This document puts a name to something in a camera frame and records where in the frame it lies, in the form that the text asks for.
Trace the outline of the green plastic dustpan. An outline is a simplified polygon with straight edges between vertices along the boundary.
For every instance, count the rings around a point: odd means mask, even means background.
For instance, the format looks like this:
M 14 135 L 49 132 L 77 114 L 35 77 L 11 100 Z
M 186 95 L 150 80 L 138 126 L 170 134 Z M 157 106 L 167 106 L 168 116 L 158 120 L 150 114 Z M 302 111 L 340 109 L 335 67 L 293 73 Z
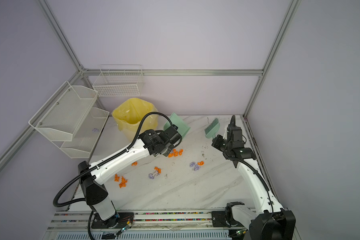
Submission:
M 178 133 L 182 136 L 182 138 L 185 138 L 191 127 L 176 113 L 171 114 L 170 120 L 176 127 L 178 127 Z

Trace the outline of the green hand brush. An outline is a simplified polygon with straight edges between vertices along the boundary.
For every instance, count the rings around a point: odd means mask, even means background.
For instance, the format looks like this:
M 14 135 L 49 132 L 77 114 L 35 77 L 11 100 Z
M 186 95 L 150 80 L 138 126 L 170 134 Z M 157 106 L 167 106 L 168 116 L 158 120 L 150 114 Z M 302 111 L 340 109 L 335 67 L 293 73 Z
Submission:
M 205 128 L 205 137 L 207 139 L 214 139 L 217 136 L 217 133 L 220 129 L 220 121 L 218 118 L 215 118 L 210 125 Z

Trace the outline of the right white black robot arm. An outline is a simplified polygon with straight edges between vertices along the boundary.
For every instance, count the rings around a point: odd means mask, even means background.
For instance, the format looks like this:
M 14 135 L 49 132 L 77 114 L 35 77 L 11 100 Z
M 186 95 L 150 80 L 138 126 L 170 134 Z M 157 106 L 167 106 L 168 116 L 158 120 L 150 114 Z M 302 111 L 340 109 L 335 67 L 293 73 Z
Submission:
M 212 146 L 232 162 L 241 176 L 249 184 L 255 210 L 250 210 L 242 202 L 227 203 L 225 225 L 242 225 L 233 239 L 242 240 L 291 240 L 294 237 L 296 217 L 277 200 L 271 187 L 261 173 L 255 153 L 246 147 L 242 129 L 232 116 L 225 134 L 216 135 Z

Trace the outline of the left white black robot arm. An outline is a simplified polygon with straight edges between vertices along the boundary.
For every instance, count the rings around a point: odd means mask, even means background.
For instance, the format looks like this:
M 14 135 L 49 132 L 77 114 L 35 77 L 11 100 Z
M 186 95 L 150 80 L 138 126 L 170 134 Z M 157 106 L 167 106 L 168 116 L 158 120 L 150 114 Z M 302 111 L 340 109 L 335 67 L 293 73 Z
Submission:
M 170 126 L 164 130 L 148 129 L 142 132 L 143 123 L 152 115 L 166 118 Z M 100 217 L 101 222 L 116 226 L 120 217 L 109 197 L 105 183 L 119 171 L 140 159 L 148 156 L 168 156 L 172 149 L 182 142 L 182 139 L 179 127 L 168 116 L 159 112 L 146 114 L 128 146 L 97 162 L 91 164 L 86 161 L 81 162 L 78 165 L 79 174 L 58 191 L 53 199 L 53 206 L 61 208 L 74 203 L 85 202 L 93 213 Z M 60 197 L 75 182 L 80 183 L 84 197 L 60 203 Z

